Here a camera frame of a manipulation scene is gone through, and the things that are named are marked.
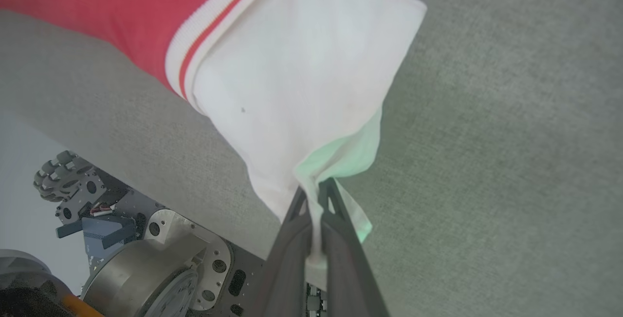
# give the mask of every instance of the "red stripe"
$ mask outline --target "red stripe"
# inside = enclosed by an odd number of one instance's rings
[[[236,4],[238,4],[238,2],[240,2],[240,0],[232,0],[229,5],[227,5],[227,8],[223,9],[223,11],[221,11],[221,13],[216,17],[216,19],[214,19],[210,26],[203,30],[201,35],[197,37],[197,39],[193,42],[191,48],[188,49],[188,51],[186,52],[186,56],[184,57],[184,61],[182,62],[182,66],[180,68],[180,91],[182,92],[182,96],[184,97],[184,99],[188,100],[188,97],[186,96],[184,80],[191,59],[193,59],[194,54],[196,53],[201,43],[203,43],[205,38],[207,38],[207,36],[209,36],[212,31],[214,31],[214,29],[223,21],[223,19],[225,19],[225,17],[229,13],[231,13],[232,9],[236,6]]]

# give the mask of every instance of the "white cloth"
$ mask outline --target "white cloth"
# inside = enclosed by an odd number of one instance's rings
[[[367,169],[381,104],[422,22],[419,0],[256,0],[203,60],[193,95],[283,220],[299,185],[323,265],[318,184]],[[363,241],[372,226],[342,191]]]

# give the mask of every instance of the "white floor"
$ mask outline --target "white floor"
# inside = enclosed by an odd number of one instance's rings
[[[0,115],[0,248],[34,255],[80,294],[89,277],[82,233],[58,239],[55,203],[41,199],[33,175],[67,150],[12,115]]]

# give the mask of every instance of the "gray surface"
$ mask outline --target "gray surface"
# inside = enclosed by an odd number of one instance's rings
[[[378,159],[344,181],[388,308],[623,315],[623,0],[423,1]],[[266,257],[278,223],[208,119],[95,39],[2,13],[0,43],[2,106]]]

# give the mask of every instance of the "striped trim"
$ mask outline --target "striped trim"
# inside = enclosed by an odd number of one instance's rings
[[[165,58],[171,88],[202,112],[193,97],[194,77],[210,48],[253,0],[207,0],[180,26]]]

